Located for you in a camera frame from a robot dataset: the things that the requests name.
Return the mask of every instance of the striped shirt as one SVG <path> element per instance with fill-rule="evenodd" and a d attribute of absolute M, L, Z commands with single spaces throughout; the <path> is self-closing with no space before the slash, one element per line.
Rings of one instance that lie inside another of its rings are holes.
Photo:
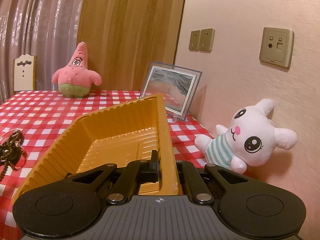
<path fill-rule="evenodd" d="M 231 159 L 235 154 L 227 142 L 225 134 L 213 139 L 205 152 L 209 163 L 214 163 L 231 170 Z"/>

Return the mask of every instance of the yellow plastic tray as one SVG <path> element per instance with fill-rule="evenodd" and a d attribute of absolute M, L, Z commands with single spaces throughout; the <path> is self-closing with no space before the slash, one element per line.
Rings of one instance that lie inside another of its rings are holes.
<path fill-rule="evenodd" d="M 76 118 L 37 162 L 12 198 L 105 163 L 125 167 L 158 150 L 160 180 L 140 195 L 179 195 L 180 184 L 161 94 L 97 110 Z"/>

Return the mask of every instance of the white bunny plush toy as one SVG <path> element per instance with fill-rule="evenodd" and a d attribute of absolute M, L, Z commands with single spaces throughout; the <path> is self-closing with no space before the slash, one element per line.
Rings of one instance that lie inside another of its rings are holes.
<path fill-rule="evenodd" d="M 275 128 L 267 118 L 273 107 L 272 100 L 262 99 L 255 106 L 242 108 L 232 117 L 229 128 L 216 126 L 217 138 L 198 135 L 196 147 L 204 153 L 208 163 L 241 174 L 246 171 L 247 164 L 265 164 L 276 147 L 290 150 L 297 142 L 294 131 Z"/>

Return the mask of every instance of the stuffed animal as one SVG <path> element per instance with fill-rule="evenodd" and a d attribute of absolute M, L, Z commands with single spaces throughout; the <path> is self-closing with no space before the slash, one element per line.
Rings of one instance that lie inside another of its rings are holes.
<path fill-rule="evenodd" d="M 273 107 L 272 100 L 262 99 L 255 106 L 242 108 L 233 116 L 229 128 L 216 126 L 217 138 L 198 135 L 196 147 L 204 153 L 208 163 L 241 174 L 246 171 L 247 164 L 263 165 L 276 147 L 290 150 L 297 142 L 294 131 L 275 128 L 267 118 Z"/>
<path fill-rule="evenodd" d="M 84 97 L 89 94 L 92 83 L 101 85 L 100 75 L 88 70 L 88 51 L 84 42 L 78 44 L 68 65 L 54 73 L 52 83 L 57 82 L 60 93 L 67 98 Z"/>

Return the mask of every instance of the shiny purple curtain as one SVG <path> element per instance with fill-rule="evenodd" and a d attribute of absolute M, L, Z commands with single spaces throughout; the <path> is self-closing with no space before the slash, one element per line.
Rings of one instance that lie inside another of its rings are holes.
<path fill-rule="evenodd" d="M 36 89 L 56 89 L 53 73 L 76 48 L 83 0 L 0 0 L 0 103 L 12 95 L 13 60 L 37 56 Z"/>

